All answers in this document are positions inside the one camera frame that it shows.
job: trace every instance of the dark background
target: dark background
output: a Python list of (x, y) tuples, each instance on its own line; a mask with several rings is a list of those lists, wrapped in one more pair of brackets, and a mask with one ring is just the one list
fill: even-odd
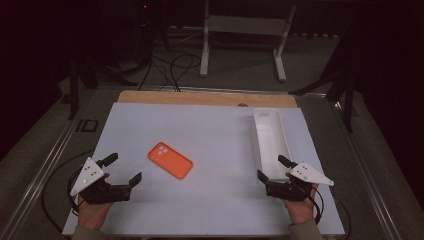
[[(182, 27), (203, 25), (203, 1), (164, 1), (166, 22)], [(278, 17), (256, 1), (216, 1), (211, 12)], [(1, 151), (3, 158), (31, 126), (62, 96), (57, 83), (69, 75), (72, 41), (96, 42), (105, 34), (97, 1), (1, 1), (0, 3)], [(385, 136), (419, 202), (423, 141), (422, 107), (424, 6), (415, 1), (378, 4), (303, 3), (291, 34), (342, 36), (326, 74), (355, 64), (356, 90)], [(116, 57), (104, 40), (85, 50), (99, 58)]]

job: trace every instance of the table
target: table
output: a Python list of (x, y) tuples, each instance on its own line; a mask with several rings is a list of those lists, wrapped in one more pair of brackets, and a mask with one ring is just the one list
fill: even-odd
[[(240, 103), (254, 107), (235, 107)], [(265, 196), (253, 159), (249, 118), (255, 107), (269, 105), (282, 113), (283, 125), (288, 126), (292, 160), (306, 159), (322, 171), (303, 115), (291, 96), (121, 93), (93, 158), (118, 152), (120, 158), (106, 170), (111, 173), (109, 182), (123, 184), (140, 170), (143, 181), (133, 189), (129, 202), (112, 208), (103, 230), (137, 237), (287, 235), (282, 227), (290, 223), (286, 210), (279, 199)], [(147, 159), (147, 152), (159, 140), (194, 162), (182, 181)], [(330, 189), (322, 186), (320, 192), (326, 208), (320, 231), (343, 234)], [(63, 233), (72, 234), (76, 223), (77, 218), (69, 214)]]

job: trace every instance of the human hand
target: human hand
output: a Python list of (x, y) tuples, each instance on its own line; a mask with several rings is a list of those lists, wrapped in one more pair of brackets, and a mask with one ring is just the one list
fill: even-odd
[[(311, 197), (315, 197), (315, 192), (318, 188), (318, 184), (312, 184)], [(309, 198), (306, 198), (302, 202), (291, 202), (284, 200), (283, 202), (289, 212), (289, 217), (293, 224), (301, 224), (314, 218), (314, 204)]]
[(78, 226), (91, 230), (99, 230), (106, 220), (106, 216), (113, 203), (89, 204), (80, 195), (78, 196)]

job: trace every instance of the white container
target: white container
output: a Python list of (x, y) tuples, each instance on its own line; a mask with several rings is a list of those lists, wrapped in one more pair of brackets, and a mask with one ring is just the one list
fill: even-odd
[(253, 111), (253, 116), (252, 139), (256, 168), (269, 180), (287, 182), (289, 178), (286, 173), (290, 169), (278, 161), (278, 155), (291, 160), (280, 112), (271, 108), (257, 108)]

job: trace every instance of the white plastic bracket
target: white plastic bracket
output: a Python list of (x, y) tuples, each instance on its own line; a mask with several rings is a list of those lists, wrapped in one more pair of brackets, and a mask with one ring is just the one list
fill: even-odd
[(81, 173), (70, 192), (71, 196), (77, 195), (104, 175), (105, 173), (99, 165), (97, 165), (97, 163), (89, 157), (82, 167)]
[(290, 171), (290, 174), (305, 182), (334, 186), (334, 181), (328, 179), (307, 163), (299, 163)]

